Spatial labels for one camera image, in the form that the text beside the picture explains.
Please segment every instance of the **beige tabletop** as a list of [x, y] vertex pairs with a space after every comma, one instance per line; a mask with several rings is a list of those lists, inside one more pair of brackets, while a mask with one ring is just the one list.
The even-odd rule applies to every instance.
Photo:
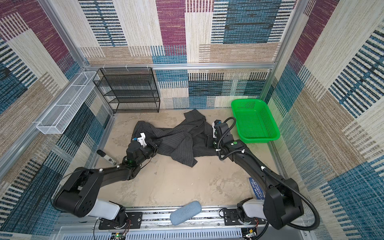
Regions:
[[[184, 113], [188, 111], [161, 109], [159, 113], [117, 114], [104, 152], [121, 162], [137, 121], [150, 122], [155, 127], [175, 127], [185, 119]], [[209, 123], [233, 116], [231, 109], [199, 111]], [[238, 139], [236, 127], [231, 133], [235, 140]], [[266, 143], [247, 146], [271, 170], [277, 172]], [[249, 175], [230, 159], [220, 161], [217, 156], [195, 159], [197, 164], [191, 168], [171, 157], [157, 154], [135, 179], [104, 186], [98, 197], [127, 207], [156, 207], [181, 206], [194, 200], [201, 205], [234, 205], [252, 196]], [[111, 167], [111, 164], [99, 158], [96, 167]]]

